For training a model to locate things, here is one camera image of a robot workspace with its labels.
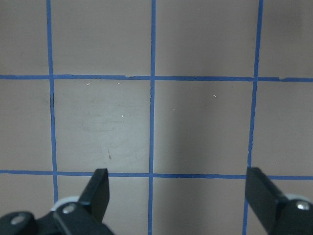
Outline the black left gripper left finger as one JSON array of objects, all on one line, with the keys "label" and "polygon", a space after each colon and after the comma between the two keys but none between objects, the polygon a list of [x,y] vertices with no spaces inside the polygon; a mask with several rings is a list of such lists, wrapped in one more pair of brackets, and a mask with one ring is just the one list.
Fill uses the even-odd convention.
[{"label": "black left gripper left finger", "polygon": [[108,170],[97,169],[77,198],[68,197],[54,207],[53,218],[63,235],[108,235],[102,223],[110,200]]}]

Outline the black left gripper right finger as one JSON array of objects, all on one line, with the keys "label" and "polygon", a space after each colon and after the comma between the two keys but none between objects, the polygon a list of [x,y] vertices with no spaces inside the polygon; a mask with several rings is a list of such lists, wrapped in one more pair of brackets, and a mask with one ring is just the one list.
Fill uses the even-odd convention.
[{"label": "black left gripper right finger", "polygon": [[246,171],[245,197],[268,235],[311,235],[313,203],[283,193],[261,169]]}]

